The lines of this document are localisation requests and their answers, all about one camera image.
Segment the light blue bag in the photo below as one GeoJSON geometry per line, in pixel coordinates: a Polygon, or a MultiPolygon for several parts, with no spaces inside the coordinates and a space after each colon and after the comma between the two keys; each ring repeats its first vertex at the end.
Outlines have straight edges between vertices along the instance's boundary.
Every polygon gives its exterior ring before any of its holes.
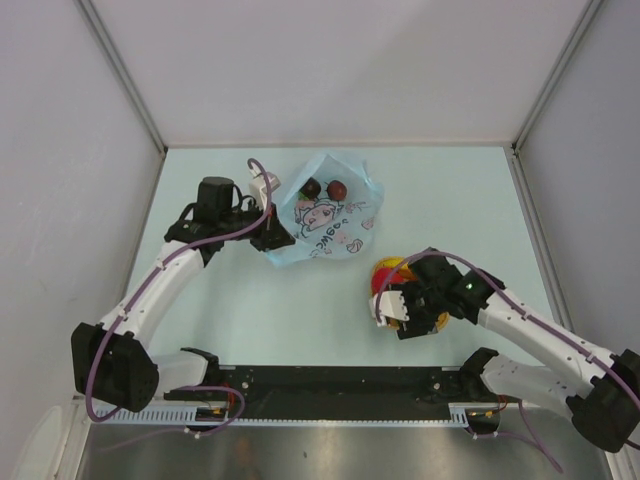
{"type": "Polygon", "coordinates": [[[319,153],[274,192],[278,218],[296,243],[268,252],[267,257],[276,266],[310,258],[351,257],[373,241],[374,219],[383,201],[384,188],[369,178],[364,160],[347,152],[319,153]],[[314,200],[299,193],[310,177],[322,187],[314,200]],[[343,201],[331,200],[327,194],[333,180],[347,187],[343,201]]]}

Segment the white wall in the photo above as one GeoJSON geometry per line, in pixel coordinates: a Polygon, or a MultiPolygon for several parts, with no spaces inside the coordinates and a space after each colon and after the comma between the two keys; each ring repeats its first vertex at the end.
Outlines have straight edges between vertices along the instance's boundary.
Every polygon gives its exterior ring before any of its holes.
{"type": "Polygon", "coordinates": [[[587,0],[94,3],[177,147],[509,142],[587,0]]]}
{"type": "Polygon", "coordinates": [[[0,4],[0,478],[71,398],[70,335],[121,294],[161,165],[71,0],[0,4]]]}
{"type": "Polygon", "coordinates": [[[576,330],[640,353],[640,3],[607,2],[522,151],[576,330]]]}

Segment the metal floor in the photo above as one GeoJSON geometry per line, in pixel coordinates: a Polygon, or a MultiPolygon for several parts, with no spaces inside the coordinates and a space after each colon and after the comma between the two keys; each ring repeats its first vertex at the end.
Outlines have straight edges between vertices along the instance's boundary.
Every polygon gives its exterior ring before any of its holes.
{"type": "MultiPolygon", "coordinates": [[[[517,408],[502,430],[525,434],[517,408]]],[[[110,452],[100,449],[153,430],[92,427],[78,479],[112,480],[424,480],[610,479],[602,452],[565,420],[531,411],[539,433],[565,470],[510,439],[478,440],[462,429],[411,427],[235,427],[194,440],[168,433],[110,452]]]]}

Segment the bag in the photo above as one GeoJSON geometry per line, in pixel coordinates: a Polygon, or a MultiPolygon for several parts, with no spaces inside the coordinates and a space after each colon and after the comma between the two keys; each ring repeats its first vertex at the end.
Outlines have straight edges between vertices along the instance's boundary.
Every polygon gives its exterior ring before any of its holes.
{"type": "Polygon", "coordinates": [[[373,241],[375,216],[384,201],[384,188],[369,178],[365,161],[345,152],[323,152],[304,165],[273,194],[282,226],[295,245],[267,252],[276,266],[310,258],[340,260],[356,255],[373,241]],[[317,198],[300,193],[310,178],[320,184],[317,198]],[[329,198],[331,182],[346,187],[346,197],[329,198]]]}

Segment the white table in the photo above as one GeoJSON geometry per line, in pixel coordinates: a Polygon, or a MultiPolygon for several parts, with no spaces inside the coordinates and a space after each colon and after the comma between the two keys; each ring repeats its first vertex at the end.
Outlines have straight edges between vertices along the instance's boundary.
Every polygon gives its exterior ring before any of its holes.
{"type": "MultiPolygon", "coordinates": [[[[433,246],[493,273],[550,315],[502,149],[355,150],[386,189],[369,250],[342,264],[318,259],[276,269],[248,242],[229,242],[170,309],[151,352],[197,347],[219,355],[224,364],[458,366],[484,346],[536,363],[510,342],[456,319],[438,335],[399,341],[391,330],[375,326],[367,305],[378,259],[433,246]]],[[[247,158],[257,158],[284,179],[317,151],[170,150],[132,282],[153,262],[167,228],[195,200],[203,177],[226,176],[246,191],[247,158]]]]}

